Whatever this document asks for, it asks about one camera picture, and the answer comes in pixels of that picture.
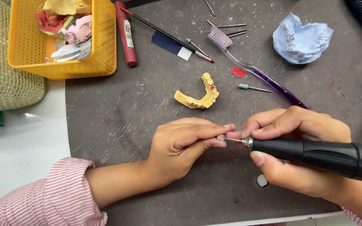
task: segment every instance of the pink striped shirt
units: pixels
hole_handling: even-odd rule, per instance
[[[103,226],[107,214],[100,212],[84,177],[92,161],[63,158],[48,177],[18,188],[0,199],[0,226]],[[342,207],[362,226],[362,218]]]

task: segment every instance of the gray work mat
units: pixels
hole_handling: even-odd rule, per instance
[[[237,88],[239,83],[266,87],[251,74],[230,74],[234,64],[208,39],[206,19],[220,26],[248,23],[245,35],[232,38],[229,50],[264,70],[310,106],[347,123],[355,142],[362,142],[362,28],[345,4],[331,0],[210,1],[163,0],[132,8],[175,37],[190,38],[215,64],[194,55],[185,61],[153,44],[155,32],[129,18],[139,65],[125,64],[118,34],[118,70],[112,76],[66,81],[68,136],[73,157],[97,167],[148,158],[160,124],[200,117],[242,129],[247,117],[277,107],[288,108],[280,95]],[[327,23],[335,32],[321,58],[292,65],[273,49],[272,34],[290,13],[305,23]],[[231,32],[244,27],[225,28]],[[220,96],[210,108],[189,109],[173,95],[178,89],[200,99],[201,76],[209,72]],[[339,211],[337,205],[270,185],[259,188],[259,174],[245,149],[230,144],[207,151],[183,179],[157,191],[116,202],[103,211],[108,225],[206,225]]]

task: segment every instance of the wrist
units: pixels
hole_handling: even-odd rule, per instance
[[[143,161],[140,175],[150,191],[163,188],[172,182],[161,177],[160,173],[154,167],[151,167],[149,160]]]
[[[333,184],[329,186],[328,191],[325,192],[325,195],[323,195],[322,198],[338,205],[344,205],[347,199],[350,198],[348,190],[351,181],[352,179],[346,177],[340,177],[338,180],[334,180]]]

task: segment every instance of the lower jaw model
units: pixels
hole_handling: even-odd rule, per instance
[[[214,102],[216,102],[216,98],[219,96],[219,92],[216,89],[216,86],[214,86],[213,80],[210,78],[209,73],[205,73],[202,76],[202,80],[205,84],[206,89],[206,95],[201,100],[197,100],[195,98],[192,98],[190,96],[186,96],[183,93],[181,93],[179,90],[177,90],[174,94],[174,99],[178,100],[178,102],[182,103],[183,105],[191,108],[201,108],[205,109],[213,105]]]

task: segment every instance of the toothbrush handle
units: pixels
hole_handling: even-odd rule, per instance
[[[282,95],[284,98],[286,98],[292,105],[296,105],[296,106],[302,107],[304,109],[308,109],[308,107],[305,106],[305,104],[303,104],[292,92],[290,92],[288,89],[284,88],[277,81],[273,80],[271,77],[269,77],[269,75],[267,75],[263,71],[256,68],[253,64],[245,63],[245,62],[242,62],[239,59],[235,58],[235,56],[233,54],[231,54],[227,48],[221,49],[221,50],[237,66],[239,66],[241,69],[247,70],[247,71],[251,72],[252,74],[261,78],[267,84],[272,86],[280,95]]]
[[[290,92],[288,89],[286,89],[284,86],[279,84],[277,81],[273,80],[269,77],[266,73],[259,70],[253,65],[249,66],[249,72],[252,74],[260,77],[262,80],[264,80],[267,84],[272,86],[280,95],[282,95],[284,98],[286,98],[292,105],[296,105],[299,107],[302,107],[304,109],[308,109],[305,104],[303,104],[292,92]]]

